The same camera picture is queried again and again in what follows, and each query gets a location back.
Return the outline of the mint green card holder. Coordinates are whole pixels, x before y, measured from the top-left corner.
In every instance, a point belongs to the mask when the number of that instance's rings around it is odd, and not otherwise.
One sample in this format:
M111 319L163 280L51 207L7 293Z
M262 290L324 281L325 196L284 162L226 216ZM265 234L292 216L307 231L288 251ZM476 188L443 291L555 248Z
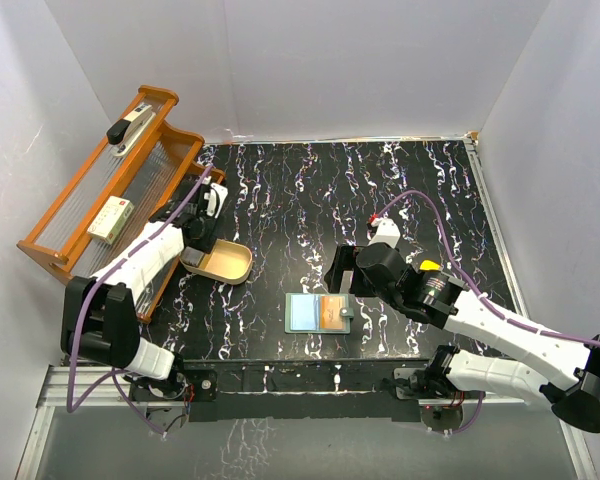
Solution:
M287 334L349 334L353 318L346 294L286 294Z

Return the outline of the tan oval wooden tray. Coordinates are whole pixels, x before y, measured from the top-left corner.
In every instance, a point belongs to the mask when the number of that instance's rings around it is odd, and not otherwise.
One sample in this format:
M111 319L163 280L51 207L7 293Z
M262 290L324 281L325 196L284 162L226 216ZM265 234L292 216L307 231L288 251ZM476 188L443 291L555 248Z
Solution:
M252 263L252 252L248 247L222 239L216 241L210 254L205 254L198 268L188 267L181 262L190 273L229 285L245 282Z

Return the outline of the orange wooden shelf rack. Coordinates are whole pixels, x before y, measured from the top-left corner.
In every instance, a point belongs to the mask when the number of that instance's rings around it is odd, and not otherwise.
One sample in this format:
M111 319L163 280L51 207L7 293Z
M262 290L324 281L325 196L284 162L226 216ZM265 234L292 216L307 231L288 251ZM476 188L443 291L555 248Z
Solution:
M186 180L195 180L204 145L201 135L171 126L179 98L171 90L142 85L127 107L152 117L130 148L102 139L18 248L62 284L106 267L140 235L145 223ZM106 204L132 207L118 235L101 240L89 229Z

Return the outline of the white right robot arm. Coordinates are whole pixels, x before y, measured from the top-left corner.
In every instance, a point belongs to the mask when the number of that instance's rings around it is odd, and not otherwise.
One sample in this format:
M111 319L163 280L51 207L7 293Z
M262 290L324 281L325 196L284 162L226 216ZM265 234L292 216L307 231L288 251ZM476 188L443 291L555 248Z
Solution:
M378 298L407 319L463 335L499 351L486 357L438 347L427 366L391 379L405 397L479 391L547 407L563 422L600 433L600 335L567 339L491 304L440 268L415 268L385 243L340 245L324 276L331 293L351 273L350 294Z

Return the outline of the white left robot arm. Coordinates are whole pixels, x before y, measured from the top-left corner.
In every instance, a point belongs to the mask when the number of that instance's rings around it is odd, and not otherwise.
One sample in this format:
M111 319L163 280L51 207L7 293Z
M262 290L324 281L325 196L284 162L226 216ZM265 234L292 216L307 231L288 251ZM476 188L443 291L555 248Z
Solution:
M61 350L123 370L153 394L180 396L187 376L178 355L143 338L137 305L155 277L183 253L211 252L228 189L188 179L107 266L65 287Z

